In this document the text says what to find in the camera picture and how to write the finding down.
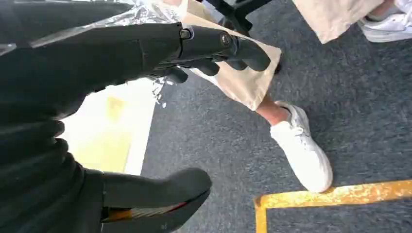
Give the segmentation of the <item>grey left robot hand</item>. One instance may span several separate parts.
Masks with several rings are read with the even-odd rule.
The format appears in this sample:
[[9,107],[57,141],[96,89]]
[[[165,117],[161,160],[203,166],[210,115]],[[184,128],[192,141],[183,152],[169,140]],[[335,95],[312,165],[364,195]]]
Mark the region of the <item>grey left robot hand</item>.
[[62,119],[107,86],[270,65],[256,42],[182,18],[161,0],[1,1],[1,232],[171,233],[205,202],[202,169],[163,179],[88,169],[60,137]]

